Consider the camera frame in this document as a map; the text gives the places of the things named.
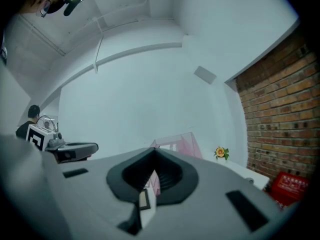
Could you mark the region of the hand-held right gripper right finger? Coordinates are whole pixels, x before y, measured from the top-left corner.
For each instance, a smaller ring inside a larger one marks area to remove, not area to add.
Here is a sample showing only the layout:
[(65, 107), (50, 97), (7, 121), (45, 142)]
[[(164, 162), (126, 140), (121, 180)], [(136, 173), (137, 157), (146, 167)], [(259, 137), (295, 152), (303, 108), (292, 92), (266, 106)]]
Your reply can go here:
[[(265, 192), (231, 169), (174, 151), (167, 154), (192, 165), (198, 185), (182, 203), (156, 208), (140, 231), (140, 240), (268, 240), (286, 222), (289, 210), (281, 210)], [(227, 194), (240, 192), (267, 220), (251, 231)]]

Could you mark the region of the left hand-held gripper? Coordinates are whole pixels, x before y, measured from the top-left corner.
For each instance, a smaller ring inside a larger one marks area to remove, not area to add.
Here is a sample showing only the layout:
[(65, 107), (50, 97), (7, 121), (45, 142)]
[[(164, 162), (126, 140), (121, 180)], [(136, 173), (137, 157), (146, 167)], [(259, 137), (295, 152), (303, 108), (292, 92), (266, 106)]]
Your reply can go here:
[(28, 126), (25, 140), (42, 152), (52, 153), (58, 164), (88, 158), (99, 150), (99, 145), (94, 142), (66, 143), (60, 132), (38, 124)]

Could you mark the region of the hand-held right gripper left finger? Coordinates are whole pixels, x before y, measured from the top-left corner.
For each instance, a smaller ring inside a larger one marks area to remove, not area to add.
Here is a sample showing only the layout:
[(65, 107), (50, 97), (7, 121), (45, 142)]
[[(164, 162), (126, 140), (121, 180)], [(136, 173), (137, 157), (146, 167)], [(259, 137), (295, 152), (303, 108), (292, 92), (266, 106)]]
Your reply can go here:
[(54, 155), (13, 135), (0, 137), (0, 191), (17, 240), (154, 240), (156, 229), (125, 231), (140, 222), (126, 203), (116, 215), (84, 196), (65, 177)]

